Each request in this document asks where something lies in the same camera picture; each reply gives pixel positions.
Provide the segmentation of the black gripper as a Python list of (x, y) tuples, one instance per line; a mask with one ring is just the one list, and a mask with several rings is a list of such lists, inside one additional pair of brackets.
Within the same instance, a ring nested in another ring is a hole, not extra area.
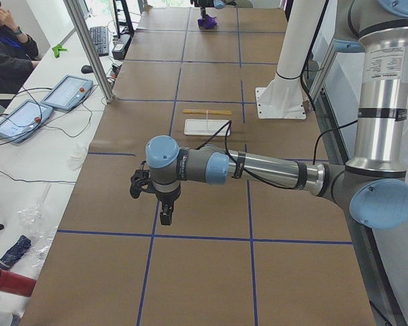
[(160, 211), (160, 223), (162, 225), (171, 225), (173, 206), (175, 201), (179, 198), (180, 194), (180, 185), (170, 191), (161, 191), (159, 189), (156, 189), (156, 197), (162, 204)]

